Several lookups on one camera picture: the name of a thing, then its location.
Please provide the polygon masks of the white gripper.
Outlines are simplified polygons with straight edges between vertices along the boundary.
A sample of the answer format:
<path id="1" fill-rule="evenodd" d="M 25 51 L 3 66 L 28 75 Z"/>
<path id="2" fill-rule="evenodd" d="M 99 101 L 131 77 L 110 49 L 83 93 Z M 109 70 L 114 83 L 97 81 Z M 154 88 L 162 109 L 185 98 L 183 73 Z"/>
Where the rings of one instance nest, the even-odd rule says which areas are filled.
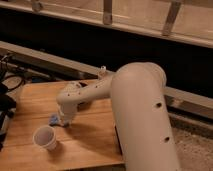
<path id="1" fill-rule="evenodd" d="M 59 107 L 59 117 L 63 126 L 70 125 L 77 114 L 77 105 L 61 105 Z"/>

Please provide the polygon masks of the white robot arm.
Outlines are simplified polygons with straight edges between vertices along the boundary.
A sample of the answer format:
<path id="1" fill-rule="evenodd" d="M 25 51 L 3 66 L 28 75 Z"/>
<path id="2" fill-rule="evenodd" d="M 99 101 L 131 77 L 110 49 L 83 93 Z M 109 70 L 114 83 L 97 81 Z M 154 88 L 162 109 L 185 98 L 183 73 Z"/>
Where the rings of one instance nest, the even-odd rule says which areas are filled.
<path id="1" fill-rule="evenodd" d="M 62 121 L 77 105 L 109 98 L 126 171 L 181 171 L 164 98 L 166 74 L 155 63 L 122 66 L 85 87 L 70 82 L 57 96 Z"/>

